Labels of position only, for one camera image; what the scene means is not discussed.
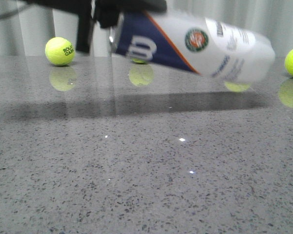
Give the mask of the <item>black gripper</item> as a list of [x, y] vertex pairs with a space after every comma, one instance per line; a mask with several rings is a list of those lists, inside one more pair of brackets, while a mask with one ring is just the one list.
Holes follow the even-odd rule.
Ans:
[[76, 50], [90, 53], [94, 23], [102, 28], [117, 24], [121, 12], [165, 12], [165, 0], [28, 0], [44, 7], [54, 8], [78, 15]]

